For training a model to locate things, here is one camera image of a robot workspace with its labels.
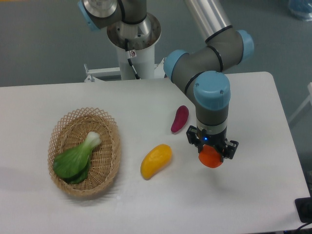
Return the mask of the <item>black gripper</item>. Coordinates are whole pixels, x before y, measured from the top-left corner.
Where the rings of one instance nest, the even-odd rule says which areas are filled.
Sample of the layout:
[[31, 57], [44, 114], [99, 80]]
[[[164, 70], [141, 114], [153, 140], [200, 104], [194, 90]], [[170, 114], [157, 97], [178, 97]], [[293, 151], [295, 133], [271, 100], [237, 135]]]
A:
[[221, 161], [233, 159], [239, 146], [238, 141], [226, 139], [227, 127], [218, 134], [209, 134], [205, 129], [194, 127], [192, 125], [187, 129], [186, 135], [188, 142], [197, 148], [198, 153], [202, 151], [203, 145], [212, 146], [221, 151]]

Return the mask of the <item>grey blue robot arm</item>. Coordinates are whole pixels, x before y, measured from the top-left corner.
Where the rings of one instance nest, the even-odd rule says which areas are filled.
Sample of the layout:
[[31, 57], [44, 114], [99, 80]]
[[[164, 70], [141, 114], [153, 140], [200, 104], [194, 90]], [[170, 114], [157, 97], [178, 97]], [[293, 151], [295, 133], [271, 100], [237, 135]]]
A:
[[[165, 75], [195, 105], [196, 126], [187, 130], [188, 142], [198, 149], [200, 161], [232, 159], [238, 142], [227, 140], [230, 83], [223, 71], [254, 52], [252, 37], [233, 29], [217, 0], [185, 2], [205, 41], [195, 53], [171, 52], [164, 60]], [[158, 19], [144, 0], [80, 0], [78, 7], [92, 30], [106, 28], [117, 50], [123, 80], [154, 78], [155, 44], [161, 35]]]

